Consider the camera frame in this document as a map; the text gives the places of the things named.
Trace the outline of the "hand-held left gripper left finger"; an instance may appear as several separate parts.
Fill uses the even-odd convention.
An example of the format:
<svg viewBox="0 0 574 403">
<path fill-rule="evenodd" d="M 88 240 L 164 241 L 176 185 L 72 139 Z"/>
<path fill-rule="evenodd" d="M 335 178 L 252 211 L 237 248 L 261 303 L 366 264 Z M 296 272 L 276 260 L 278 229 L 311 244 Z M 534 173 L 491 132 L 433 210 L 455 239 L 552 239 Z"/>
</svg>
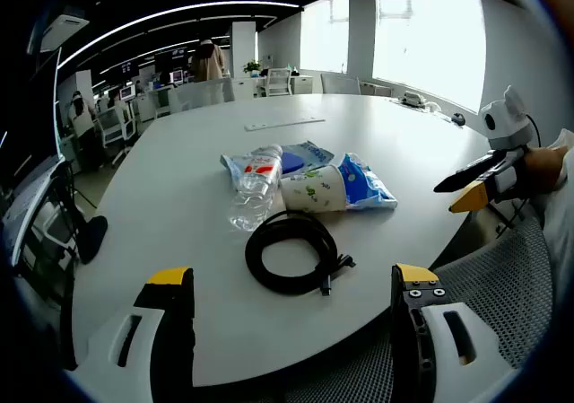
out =
<svg viewBox="0 0 574 403">
<path fill-rule="evenodd" d="M 88 340 L 74 381 L 97 402 L 182 402 L 192 398 L 194 274 L 162 270 L 135 302 Z"/>
</svg>

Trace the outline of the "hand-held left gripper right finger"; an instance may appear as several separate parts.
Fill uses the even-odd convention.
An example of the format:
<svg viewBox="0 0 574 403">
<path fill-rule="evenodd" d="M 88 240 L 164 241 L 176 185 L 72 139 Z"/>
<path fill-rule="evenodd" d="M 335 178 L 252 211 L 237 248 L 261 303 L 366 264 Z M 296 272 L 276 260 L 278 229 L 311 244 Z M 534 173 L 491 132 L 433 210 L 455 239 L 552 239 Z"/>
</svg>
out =
<svg viewBox="0 0 574 403">
<path fill-rule="evenodd" d="M 429 269 L 397 263 L 391 280 L 391 400 L 494 401 L 516 377 L 497 334 Z"/>
</svg>

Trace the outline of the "person's right hand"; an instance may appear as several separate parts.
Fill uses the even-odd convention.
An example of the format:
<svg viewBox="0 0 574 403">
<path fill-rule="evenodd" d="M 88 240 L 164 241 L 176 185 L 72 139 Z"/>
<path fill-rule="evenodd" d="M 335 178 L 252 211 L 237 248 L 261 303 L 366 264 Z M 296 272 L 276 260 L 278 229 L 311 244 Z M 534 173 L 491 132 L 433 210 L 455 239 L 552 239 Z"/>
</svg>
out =
<svg viewBox="0 0 574 403">
<path fill-rule="evenodd" d="M 523 188 L 528 196 L 548 194 L 555 188 L 567 153 L 566 146 L 533 148 L 525 155 L 526 175 Z"/>
</svg>

